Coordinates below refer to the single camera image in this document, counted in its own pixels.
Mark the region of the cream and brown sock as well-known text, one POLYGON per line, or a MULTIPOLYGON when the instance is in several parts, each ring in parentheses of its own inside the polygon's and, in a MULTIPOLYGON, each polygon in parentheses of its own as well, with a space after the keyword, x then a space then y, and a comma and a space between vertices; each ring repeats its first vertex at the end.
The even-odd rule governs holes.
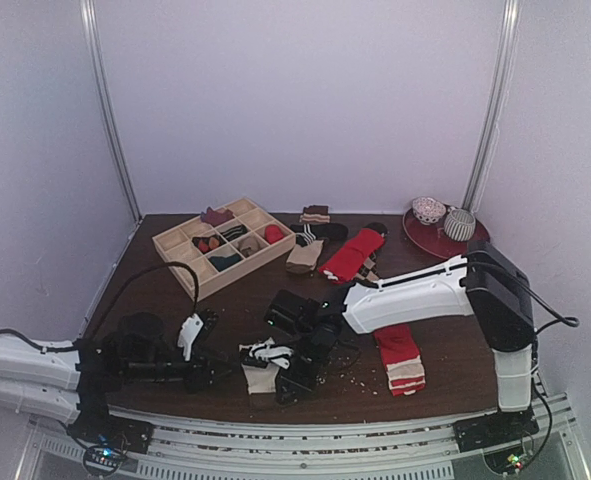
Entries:
POLYGON ((272 337, 254 344, 240 345, 239 360, 250 395, 276 391, 275 381, 281 370, 288 370, 294 350, 278 344, 272 337))

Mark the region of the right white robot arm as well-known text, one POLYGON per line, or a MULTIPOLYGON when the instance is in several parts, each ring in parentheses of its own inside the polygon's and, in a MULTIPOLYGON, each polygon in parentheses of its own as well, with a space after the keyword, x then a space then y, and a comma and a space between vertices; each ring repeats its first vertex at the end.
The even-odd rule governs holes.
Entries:
POLYGON ((277 400, 307 396, 343 326, 356 334, 446 316, 474 316, 494 355, 499 411, 488 419, 494 440, 510 440, 526 424, 539 329, 528 277, 490 243, 472 241, 463 255, 376 282, 351 280, 321 302, 281 290, 266 312, 268 324, 296 335, 288 366, 276 376, 277 400))

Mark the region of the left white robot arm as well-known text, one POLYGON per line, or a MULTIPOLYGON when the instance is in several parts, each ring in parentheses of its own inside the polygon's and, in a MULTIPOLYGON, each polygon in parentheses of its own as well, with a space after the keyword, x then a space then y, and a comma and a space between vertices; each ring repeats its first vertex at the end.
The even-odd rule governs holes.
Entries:
POLYGON ((197 393, 230 374, 224 355, 205 346, 217 325, 209 309, 189 316, 169 344, 164 323, 151 313, 122 318, 100 341, 31 340, 13 329, 0 329, 0 404, 80 425, 98 444, 119 433, 107 394, 132 383, 179 383, 197 393))

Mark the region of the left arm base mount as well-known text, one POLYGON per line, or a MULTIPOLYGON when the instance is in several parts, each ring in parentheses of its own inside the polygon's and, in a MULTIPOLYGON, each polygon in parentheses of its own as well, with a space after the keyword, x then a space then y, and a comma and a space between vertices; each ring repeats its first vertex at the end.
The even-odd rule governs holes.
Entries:
POLYGON ((74 423, 64 424, 64 430, 82 448, 86 472, 103 479, 117 473, 130 453, 148 452, 154 425, 111 414, 103 419, 80 415, 74 423))

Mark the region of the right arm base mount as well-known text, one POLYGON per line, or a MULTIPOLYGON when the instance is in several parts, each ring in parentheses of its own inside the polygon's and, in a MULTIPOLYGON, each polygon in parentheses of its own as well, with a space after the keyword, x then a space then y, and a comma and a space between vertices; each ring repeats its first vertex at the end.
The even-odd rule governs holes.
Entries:
POLYGON ((495 474, 520 473, 534 453, 534 435, 540 431, 531 411, 483 415, 453 424, 461 453, 483 450, 485 465, 495 474))

